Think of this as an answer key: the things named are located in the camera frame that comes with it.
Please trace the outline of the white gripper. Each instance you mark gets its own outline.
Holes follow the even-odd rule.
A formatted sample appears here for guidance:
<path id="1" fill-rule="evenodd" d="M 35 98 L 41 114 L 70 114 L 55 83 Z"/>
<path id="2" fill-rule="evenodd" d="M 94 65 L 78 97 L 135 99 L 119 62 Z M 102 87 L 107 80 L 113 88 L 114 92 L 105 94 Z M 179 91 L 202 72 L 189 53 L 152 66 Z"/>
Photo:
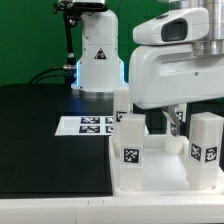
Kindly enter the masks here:
<path id="1" fill-rule="evenodd" d="M 196 57 L 191 44 L 140 46 L 130 59 L 129 90 L 138 107 L 163 107 L 171 134 L 179 136 L 174 104 L 224 97 L 224 56 Z"/>

